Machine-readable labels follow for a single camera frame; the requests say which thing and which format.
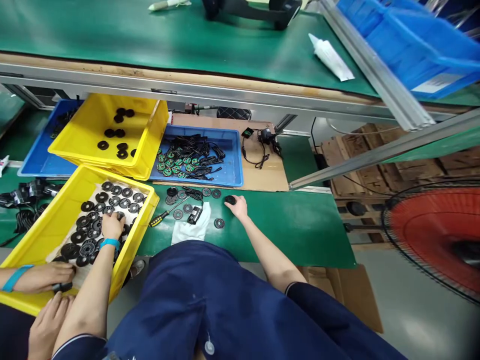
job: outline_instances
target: screwdriver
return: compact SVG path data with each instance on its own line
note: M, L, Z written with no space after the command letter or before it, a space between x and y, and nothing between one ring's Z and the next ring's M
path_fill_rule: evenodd
M175 209L178 205L180 205L181 203L183 203L185 200L187 200L190 196L187 196L186 198L184 198L182 201L180 201L177 205L175 205L174 207L172 207L170 210L168 211L165 211L163 214L161 215L158 215L158 216L155 216L153 218L152 221L150 221L150 223L148 224L149 227L153 228L155 226L157 226L158 224L160 224L169 214L170 212Z

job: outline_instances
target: blue wristband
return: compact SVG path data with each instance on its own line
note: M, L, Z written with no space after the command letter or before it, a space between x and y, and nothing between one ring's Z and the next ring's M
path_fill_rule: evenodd
M17 283L17 281L20 279L20 277L25 274L25 272L33 268L33 265L23 265L22 267L19 267L12 276L7 280L5 285L3 285L3 288L1 289L4 292L11 293L14 290L14 286Z
M102 250L102 248L107 244L115 246L115 249L116 249L117 252L120 250L120 241L118 241L117 239L112 239L112 238L105 239L100 244L100 250Z

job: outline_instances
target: electric fan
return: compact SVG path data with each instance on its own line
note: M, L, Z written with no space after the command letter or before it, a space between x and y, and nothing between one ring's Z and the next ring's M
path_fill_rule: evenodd
M443 181L402 191L387 201L381 221L408 261L480 305L480 181Z

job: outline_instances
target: label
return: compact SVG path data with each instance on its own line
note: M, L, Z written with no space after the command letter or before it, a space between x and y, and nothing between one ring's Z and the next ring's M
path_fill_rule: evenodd
M430 80L425 81L424 83L418 85L417 87L414 87L411 90L419 93L434 94L437 91L440 91L443 88L446 88L447 86L460 80L464 76L465 75L450 74L450 73L444 72L432 77Z

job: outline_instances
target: blue plastic crate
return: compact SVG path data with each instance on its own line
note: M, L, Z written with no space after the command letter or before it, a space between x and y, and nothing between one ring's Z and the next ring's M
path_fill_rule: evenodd
M176 176L163 176L158 170L158 158L155 160L153 169L151 170L150 180L178 182L178 183L193 183L203 185L215 185L224 187L241 187L244 184L244 174L242 168L242 152L240 145L240 133L236 130L211 129L204 127L190 127L190 126L175 126L168 125L161 140L160 149L164 154L167 153L170 147L170 141L179 135L191 136L200 134L203 137L208 137L208 141L217 144L223 152L225 158L223 163L211 165L213 170L221 167L221 170L213 174L207 175L209 180L199 179L184 179Z
M340 0L337 7L363 37L384 20L384 15L389 10L409 10L426 16L430 14L414 0Z
M54 139L50 135L57 125L57 116L78 106L76 100L60 100L50 114L48 122L36 138L23 165L18 169L19 177L69 178L77 165L47 151Z
M393 9L365 39L416 96L440 99L480 80L480 44L444 19Z

